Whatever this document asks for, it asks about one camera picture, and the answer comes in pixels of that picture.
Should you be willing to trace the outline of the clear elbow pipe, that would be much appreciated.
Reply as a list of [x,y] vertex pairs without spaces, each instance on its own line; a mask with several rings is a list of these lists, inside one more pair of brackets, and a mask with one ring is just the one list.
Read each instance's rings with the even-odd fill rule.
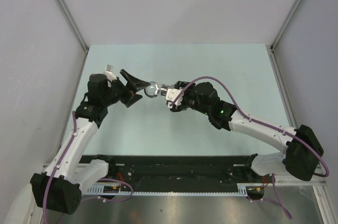
[[161,91],[160,87],[162,83],[151,81],[151,85],[144,89],[144,94],[149,98],[155,98],[158,96],[165,96],[167,91]]

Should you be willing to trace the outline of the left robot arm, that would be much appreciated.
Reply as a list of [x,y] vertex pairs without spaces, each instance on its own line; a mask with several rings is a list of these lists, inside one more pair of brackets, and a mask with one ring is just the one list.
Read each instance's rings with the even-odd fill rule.
[[47,211],[73,214],[82,196],[97,181],[112,181],[117,169],[108,161],[95,159],[82,171],[77,166],[83,153],[108,114],[108,107],[121,102],[130,107],[142,96],[139,91],[150,86],[150,82],[140,80],[124,69],[120,74],[126,83],[116,77],[107,66],[103,73],[92,74],[87,83],[87,92],[75,111],[72,112],[73,128],[53,161],[42,173],[35,173],[30,184],[35,202]]

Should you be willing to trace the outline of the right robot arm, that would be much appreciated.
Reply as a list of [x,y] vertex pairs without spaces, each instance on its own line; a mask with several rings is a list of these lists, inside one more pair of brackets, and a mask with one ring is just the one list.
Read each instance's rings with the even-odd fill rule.
[[178,81],[174,85],[157,83],[154,87],[154,94],[164,96],[172,112],[193,109],[207,115],[216,129],[242,133],[277,149],[277,153],[253,157],[243,169],[247,181],[257,182],[263,175],[283,171],[302,181],[310,181],[316,175],[324,151],[310,127],[275,125],[246,115],[234,103],[221,100],[209,82]]

